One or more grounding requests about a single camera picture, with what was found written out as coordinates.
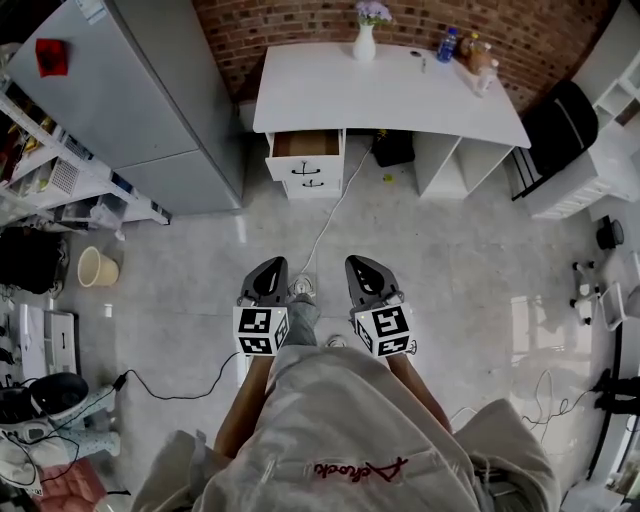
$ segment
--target black bag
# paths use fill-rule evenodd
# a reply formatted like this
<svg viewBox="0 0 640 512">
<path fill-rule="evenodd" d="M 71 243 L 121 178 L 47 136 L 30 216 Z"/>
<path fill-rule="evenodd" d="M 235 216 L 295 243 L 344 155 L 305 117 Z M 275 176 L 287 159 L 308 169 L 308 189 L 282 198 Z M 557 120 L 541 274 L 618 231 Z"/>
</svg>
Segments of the black bag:
<svg viewBox="0 0 640 512">
<path fill-rule="evenodd" d="M 378 130 L 373 139 L 372 152 L 380 167 L 413 162 L 413 132 Z"/>
<path fill-rule="evenodd" d="M 529 153 L 541 176 L 564 169 L 598 137 L 598 117 L 580 87 L 558 82 L 522 120 L 531 140 Z"/>
<path fill-rule="evenodd" d="M 7 228 L 0 235 L 0 284 L 37 295 L 53 287 L 60 262 L 60 235 Z"/>
</svg>

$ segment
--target plastic bottle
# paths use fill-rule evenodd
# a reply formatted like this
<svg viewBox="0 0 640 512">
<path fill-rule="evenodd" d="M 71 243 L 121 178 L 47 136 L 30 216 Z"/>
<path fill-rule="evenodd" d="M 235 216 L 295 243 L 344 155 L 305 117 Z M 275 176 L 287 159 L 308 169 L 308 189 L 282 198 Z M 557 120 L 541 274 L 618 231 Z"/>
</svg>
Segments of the plastic bottle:
<svg viewBox="0 0 640 512">
<path fill-rule="evenodd" d="M 438 53 L 436 54 L 440 62 L 450 62 L 453 58 L 453 52 L 456 49 L 457 34 L 458 29 L 451 27 L 440 43 L 440 48 L 438 48 Z"/>
<path fill-rule="evenodd" d="M 480 78 L 478 78 L 474 89 L 476 96 L 484 96 L 489 90 L 489 87 L 491 87 L 491 84 L 498 77 L 498 64 L 499 62 L 496 59 L 492 59 L 490 66 L 482 67 L 480 70 Z"/>
<path fill-rule="evenodd" d="M 478 44 L 478 34 L 472 32 L 470 37 L 465 37 L 460 43 L 460 55 L 469 57 L 474 51 L 476 44 Z"/>
<path fill-rule="evenodd" d="M 480 70 L 484 66 L 491 65 L 491 45 L 489 43 L 482 43 L 474 45 L 473 51 L 469 56 L 468 68 L 474 75 L 479 75 Z"/>
</svg>

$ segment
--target blue bottle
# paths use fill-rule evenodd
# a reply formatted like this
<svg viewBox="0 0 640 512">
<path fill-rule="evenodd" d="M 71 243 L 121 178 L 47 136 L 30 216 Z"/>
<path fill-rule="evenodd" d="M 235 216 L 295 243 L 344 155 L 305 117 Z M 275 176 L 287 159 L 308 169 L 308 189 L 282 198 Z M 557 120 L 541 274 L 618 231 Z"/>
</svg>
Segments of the blue bottle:
<svg viewBox="0 0 640 512">
<path fill-rule="evenodd" d="M 458 29 L 451 27 L 438 48 L 436 58 L 440 62 L 450 62 L 456 49 Z"/>
</svg>

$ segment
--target refrigerator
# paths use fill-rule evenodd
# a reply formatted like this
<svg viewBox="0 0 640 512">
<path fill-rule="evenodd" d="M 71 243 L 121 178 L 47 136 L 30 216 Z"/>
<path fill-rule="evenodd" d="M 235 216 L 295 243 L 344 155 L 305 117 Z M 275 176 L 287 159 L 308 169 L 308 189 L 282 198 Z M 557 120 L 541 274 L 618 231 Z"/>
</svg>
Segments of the refrigerator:
<svg viewBox="0 0 640 512">
<path fill-rule="evenodd" d="M 64 42 L 66 76 L 40 77 L 37 39 Z M 7 72 L 173 215 L 241 207 L 243 131 L 190 0 L 67 0 Z"/>
</svg>

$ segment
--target white desk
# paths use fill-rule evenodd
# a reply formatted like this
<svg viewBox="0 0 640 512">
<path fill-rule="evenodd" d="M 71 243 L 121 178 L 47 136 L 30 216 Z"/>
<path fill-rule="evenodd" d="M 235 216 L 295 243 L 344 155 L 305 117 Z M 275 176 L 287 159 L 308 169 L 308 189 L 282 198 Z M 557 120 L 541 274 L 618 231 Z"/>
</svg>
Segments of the white desk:
<svg viewBox="0 0 640 512">
<path fill-rule="evenodd" d="M 471 88 L 474 77 L 463 66 L 442 64 L 431 52 L 415 49 L 426 60 L 423 72 L 422 57 L 412 50 L 378 45 L 374 61 L 358 62 L 347 43 L 269 48 L 254 130 L 267 135 L 267 165 L 290 197 L 313 197 L 301 189 L 309 173 L 289 169 L 296 162 L 317 170 L 316 181 L 330 182 L 333 192 L 326 195 L 340 195 L 342 170 L 339 158 L 325 174 L 323 162 L 313 160 L 320 155 L 280 160 L 273 150 L 283 132 L 338 130 L 340 154 L 334 156 L 343 159 L 348 128 L 413 131 L 419 194 L 430 198 L 466 197 L 514 146 L 530 146 L 499 82 L 478 98 Z"/>
</svg>

